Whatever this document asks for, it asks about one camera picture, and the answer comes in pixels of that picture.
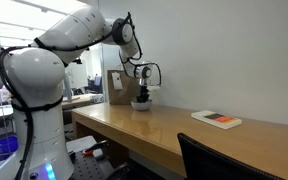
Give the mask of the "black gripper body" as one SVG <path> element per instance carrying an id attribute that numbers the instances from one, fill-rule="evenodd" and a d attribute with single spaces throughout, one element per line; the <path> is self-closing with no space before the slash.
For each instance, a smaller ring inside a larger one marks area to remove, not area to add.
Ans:
<path id="1" fill-rule="evenodd" d="M 140 87 L 140 95 L 139 96 L 142 96 L 143 97 L 143 100 L 144 100 L 144 97 L 149 95 L 148 94 L 148 89 L 146 86 L 141 86 Z"/>

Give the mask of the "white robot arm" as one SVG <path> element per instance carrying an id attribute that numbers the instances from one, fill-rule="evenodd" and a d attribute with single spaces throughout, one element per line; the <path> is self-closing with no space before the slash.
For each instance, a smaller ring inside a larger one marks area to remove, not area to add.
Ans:
<path id="1" fill-rule="evenodd" d="M 0 48 L 0 89 L 11 93 L 18 149 L 0 165 L 0 180 L 69 180 L 74 165 L 62 116 L 65 68 L 97 43 L 120 47 L 127 76 L 140 80 L 139 103 L 149 100 L 152 63 L 137 61 L 142 50 L 130 17 L 106 19 L 83 6 L 26 46 Z"/>

